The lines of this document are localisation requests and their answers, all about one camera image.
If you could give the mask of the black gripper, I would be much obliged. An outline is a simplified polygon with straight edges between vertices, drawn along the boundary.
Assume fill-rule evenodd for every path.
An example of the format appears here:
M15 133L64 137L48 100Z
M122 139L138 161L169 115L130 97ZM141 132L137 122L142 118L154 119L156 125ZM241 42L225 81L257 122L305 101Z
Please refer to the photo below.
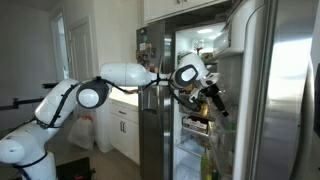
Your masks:
M213 99L214 104L216 105L217 109L227 117L229 113L227 112L225 105L223 104L218 92L220 91L217 84L211 84L210 86L201 90L201 93L204 94L206 97L211 97Z

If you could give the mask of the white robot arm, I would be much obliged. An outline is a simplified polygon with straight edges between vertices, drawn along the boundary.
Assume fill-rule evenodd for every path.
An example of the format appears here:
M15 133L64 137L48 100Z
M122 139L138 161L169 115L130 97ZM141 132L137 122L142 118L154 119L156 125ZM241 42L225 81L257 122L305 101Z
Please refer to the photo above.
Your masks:
M202 93L226 116L227 109L218 95L218 80L219 75L210 72L202 59L192 52L182 56L176 69L167 74L151 72L138 63L105 63L96 77L64 79L55 85L36 108L34 117L0 140L0 162L17 169L23 180L58 180L54 154L45 149L45 144L74 110L99 108L113 88L129 93L132 87L143 91L151 86L166 86L175 93L194 84L196 88L183 105L199 112L201 102L197 95Z

